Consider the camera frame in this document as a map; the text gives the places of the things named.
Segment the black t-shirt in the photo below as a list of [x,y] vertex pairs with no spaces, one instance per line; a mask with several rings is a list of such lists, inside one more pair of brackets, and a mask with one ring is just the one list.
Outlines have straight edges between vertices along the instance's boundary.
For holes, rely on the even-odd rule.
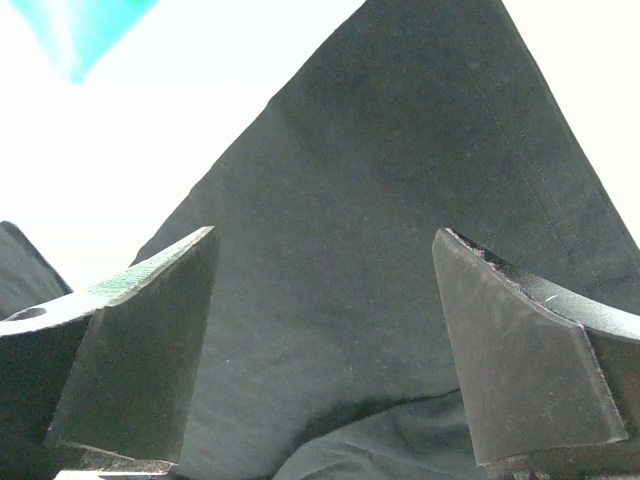
[[[451,229],[639,318],[639,250],[500,1],[367,1],[133,266],[215,280],[179,462],[115,479],[635,479],[475,460],[432,244]],[[76,292],[1,225],[1,323]]]

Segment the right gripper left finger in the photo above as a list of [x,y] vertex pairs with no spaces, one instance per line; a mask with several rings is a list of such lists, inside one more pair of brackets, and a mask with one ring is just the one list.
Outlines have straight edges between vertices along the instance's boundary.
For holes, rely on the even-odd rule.
[[164,475],[180,459],[219,239],[202,227],[1,323],[1,475]]

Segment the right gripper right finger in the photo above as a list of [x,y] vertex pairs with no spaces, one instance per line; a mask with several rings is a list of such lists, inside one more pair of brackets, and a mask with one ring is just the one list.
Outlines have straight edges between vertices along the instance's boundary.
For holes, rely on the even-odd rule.
[[638,316],[448,228],[432,256],[476,463],[637,467]]

